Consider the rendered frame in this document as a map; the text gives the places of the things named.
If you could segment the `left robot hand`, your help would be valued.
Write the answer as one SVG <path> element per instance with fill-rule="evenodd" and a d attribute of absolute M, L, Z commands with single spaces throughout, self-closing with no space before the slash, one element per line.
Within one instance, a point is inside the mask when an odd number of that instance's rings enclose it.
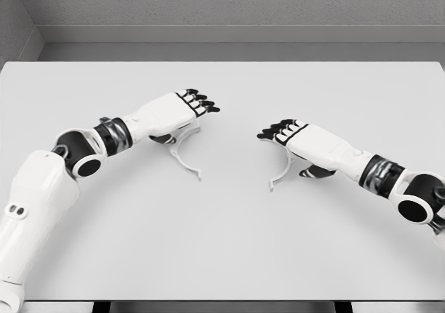
<path fill-rule="evenodd" d="M 160 144 L 174 143 L 172 133 L 206 113 L 220 111 L 215 102 L 198 90 L 188 88 L 168 93 L 147 105 L 149 138 Z"/>

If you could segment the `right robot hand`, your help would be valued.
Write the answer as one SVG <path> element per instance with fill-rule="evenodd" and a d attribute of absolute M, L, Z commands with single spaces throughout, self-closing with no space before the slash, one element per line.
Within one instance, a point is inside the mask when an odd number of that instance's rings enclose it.
<path fill-rule="evenodd" d="M 340 169 L 341 154 L 350 148 L 342 138 L 301 120 L 285 119 L 261 130 L 257 138 L 276 142 L 292 154 L 311 163 L 301 177 L 326 178 Z"/>

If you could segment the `thin white pipe clamp half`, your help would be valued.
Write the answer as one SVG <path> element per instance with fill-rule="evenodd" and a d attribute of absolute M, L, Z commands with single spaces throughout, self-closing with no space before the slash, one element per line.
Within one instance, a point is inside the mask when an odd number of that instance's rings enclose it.
<path fill-rule="evenodd" d="M 270 190 L 270 192 L 273 192 L 274 188 L 275 188 L 275 185 L 278 184 L 280 181 L 282 181 L 286 177 L 286 175 L 288 174 L 288 172 L 289 172 L 289 170 L 291 168 L 292 163 L 295 161 L 295 157 L 294 157 L 294 154 L 287 147 L 285 147 L 285 146 L 283 146 L 283 145 L 281 145 L 281 144 L 279 144 L 278 142 L 275 142 L 275 141 L 271 141 L 270 143 L 272 143 L 278 149 L 283 151 L 283 153 L 285 154 L 285 159 L 286 159 L 286 165 L 285 165 L 283 171 L 280 174 L 278 174 L 278 175 L 276 175 L 274 177 L 271 177 L 268 180 L 269 190 Z"/>
<path fill-rule="evenodd" d="M 194 120 L 185 127 L 172 132 L 175 141 L 168 146 L 170 155 L 175 158 L 178 165 L 187 173 L 194 175 L 199 182 L 202 180 L 202 171 L 189 161 L 186 152 L 189 150 L 189 140 L 200 132 L 200 123 L 198 120 Z"/>

